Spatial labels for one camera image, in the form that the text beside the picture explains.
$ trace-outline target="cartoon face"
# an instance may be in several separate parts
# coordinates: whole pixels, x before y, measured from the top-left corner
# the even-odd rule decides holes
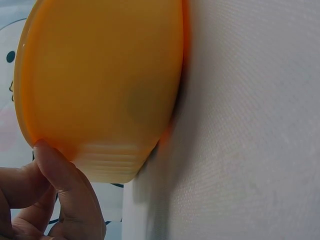
[[[12,150],[21,138],[12,90],[16,52],[25,22],[21,19],[0,29],[0,153]]]
[[[13,76],[19,39],[26,20],[20,19],[0,29],[0,109],[13,100]]]

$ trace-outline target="black eye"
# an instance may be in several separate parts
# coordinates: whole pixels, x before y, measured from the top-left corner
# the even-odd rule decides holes
[[[6,55],[6,61],[8,63],[12,63],[15,60],[16,57],[16,53],[15,51],[10,51],[7,55]]]

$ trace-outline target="white textured surface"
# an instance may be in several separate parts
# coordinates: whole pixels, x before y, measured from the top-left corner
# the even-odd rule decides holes
[[[125,188],[123,239],[320,239],[320,1],[190,8],[176,127]]]

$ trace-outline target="orange container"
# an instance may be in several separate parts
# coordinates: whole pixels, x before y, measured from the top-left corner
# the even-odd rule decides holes
[[[14,69],[23,136],[91,181],[130,181],[168,125],[183,51],[182,0],[38,0]]]

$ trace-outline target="hand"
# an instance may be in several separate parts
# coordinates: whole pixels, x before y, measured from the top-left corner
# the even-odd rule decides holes
[[[103,240],[106,225],[86,176],[42,140],[34,156],[21,169],[0,167],[0,240]],[[56,193],[59,222],[44,236]],[[10,209],[21,208],[11,221]]]

